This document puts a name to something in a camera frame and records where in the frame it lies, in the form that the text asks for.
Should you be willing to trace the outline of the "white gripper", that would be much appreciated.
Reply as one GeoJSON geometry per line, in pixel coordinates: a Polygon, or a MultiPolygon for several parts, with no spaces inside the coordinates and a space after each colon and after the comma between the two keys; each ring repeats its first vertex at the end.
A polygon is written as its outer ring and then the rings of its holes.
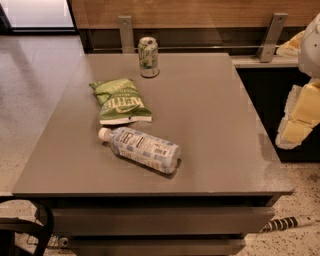
{"type": "Polygon", "coordinates": [[[282,44],[276,54],[298,55],[299,70],[313,78],[303,87],[294,85],[288,94],[275,143],[289,150],[299,146],[320,123],[320,81],[315,80],[320,77],[320,13],[305,31],[282,44]]]}

